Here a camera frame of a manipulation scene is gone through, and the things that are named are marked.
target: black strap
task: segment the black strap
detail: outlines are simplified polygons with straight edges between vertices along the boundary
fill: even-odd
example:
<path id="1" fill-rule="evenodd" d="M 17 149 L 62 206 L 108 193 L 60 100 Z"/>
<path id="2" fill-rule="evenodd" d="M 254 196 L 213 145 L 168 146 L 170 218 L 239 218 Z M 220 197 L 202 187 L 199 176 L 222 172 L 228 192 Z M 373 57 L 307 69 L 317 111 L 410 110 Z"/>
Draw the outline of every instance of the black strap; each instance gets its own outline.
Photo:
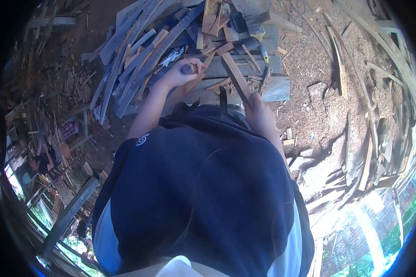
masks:
<path id="1" fill-rule="evenodd" d="M 227 117 L 228 114 L 228 100 L 227 91 L 224 87 L 220 86 L 220 117 Z"/>

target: logo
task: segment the logo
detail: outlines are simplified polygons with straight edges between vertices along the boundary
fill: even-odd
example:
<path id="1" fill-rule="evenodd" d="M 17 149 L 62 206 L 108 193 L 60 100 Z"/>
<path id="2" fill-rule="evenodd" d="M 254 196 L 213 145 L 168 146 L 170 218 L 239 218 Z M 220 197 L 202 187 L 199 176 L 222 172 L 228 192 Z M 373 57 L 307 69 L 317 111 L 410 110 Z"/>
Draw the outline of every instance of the logo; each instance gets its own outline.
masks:
<path id="1" fill-rule="evenodd" d="M 146 141 L 146 137 L 149 135 L 150 135 L 149 133 L 146 133 L 145 135 L 141 136 L 139 140 L 137 141 L 136 146 L 144 144 Z"/>

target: white sleeve stripe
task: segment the white sleeve stripe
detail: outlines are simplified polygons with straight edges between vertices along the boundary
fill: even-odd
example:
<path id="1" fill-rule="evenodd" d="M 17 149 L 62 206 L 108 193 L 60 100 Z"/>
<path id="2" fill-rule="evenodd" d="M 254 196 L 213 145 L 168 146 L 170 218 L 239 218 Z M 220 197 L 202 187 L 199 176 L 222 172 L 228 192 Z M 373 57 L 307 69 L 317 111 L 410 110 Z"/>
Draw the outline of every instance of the white sleeve stripe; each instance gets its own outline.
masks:
<path id="1" fill-rule="evenodd" d="M 299 212 L 296 202 L 293 203 L 294 220 L 293 226 L 288 234 L 287 246 L 282 255 L 272 263 L 267 277 L 276 276 L 299 276 L 302 261 L 302 232 L 300 228 Z"/>

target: wooden handle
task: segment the wooden handle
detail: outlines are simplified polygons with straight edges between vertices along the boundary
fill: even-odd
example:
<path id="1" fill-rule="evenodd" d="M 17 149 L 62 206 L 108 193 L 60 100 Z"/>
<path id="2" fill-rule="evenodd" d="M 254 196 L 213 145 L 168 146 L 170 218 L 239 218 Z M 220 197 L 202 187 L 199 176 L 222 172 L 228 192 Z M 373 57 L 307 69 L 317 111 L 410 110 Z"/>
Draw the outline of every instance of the wooden handle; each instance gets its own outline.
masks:
<path id="1" fill-rule="evenodd" d="M 192 75 L 197 73 L 197 67 L 192 63 L 186 63 L 182 66 L 180 72 L 185 75 Z"/>

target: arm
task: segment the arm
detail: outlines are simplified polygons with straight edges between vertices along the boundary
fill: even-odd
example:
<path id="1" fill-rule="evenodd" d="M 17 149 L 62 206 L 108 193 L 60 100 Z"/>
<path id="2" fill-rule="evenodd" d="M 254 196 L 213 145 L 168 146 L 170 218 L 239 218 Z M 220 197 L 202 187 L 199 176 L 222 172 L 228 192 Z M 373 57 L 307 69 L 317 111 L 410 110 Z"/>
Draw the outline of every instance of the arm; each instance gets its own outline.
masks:
<path id="1" fill-rule="evenodd" d="M 266 139 L 276 147 L 287 167 L 290 178 L 293 179 L 290 167 L 287 163 L 287 158 L 285 158 L 285 153 L 283 152 L 282 141 L 280 141 L 279 134 L 276 130 L 276 118 L 274 113 L 268 105 L 262 102 L 262 98 L 258 92 L 253 93 L 248 101 L 254 103 L 254 110 L 251 110 L 250 107 L 244 103 L 245 114 L 247 115 L 249 125 L 253 131 L 266 137 Z"/>
<path id="2" fill-rule="evenodd" d="M 48 168 L 48 171 L 50 171 L 54 167 L 54 162 L 52 161 L 52 158 L 49 155 L 48 147 L 46 147 L 46 145 L 45 145 L 45 152 L 46 152 L 46 156 L 48 156 L 48 161 L 49 161 L 49 164 L 46 167 Z"/>
<path id="3" fill-rule="evenodd" d="M 162 78 L 160 78 L 150 89 L 150 94 L 143 101 L 139 113 L 134 119 L 129 129 L 128 139 L 140 137 L 151 131 L 159 124 L 160 114 L 162 113 L 168 92 L 175 86 L 181 86 L 197 78 L 197 74 L 183 75 L 180 72 L 183 64 L 192 63 L 197 66 L 200 73 L 205 65 L 198 58 L 180 60 Z"/>
<path id="4" fill-rule="evenodd" d="M 39 147 L 37 147 L 37 154 L 36 156 L 40 156 L 40 153 L 42 152 L 42 140 L 39 139 Z"/>

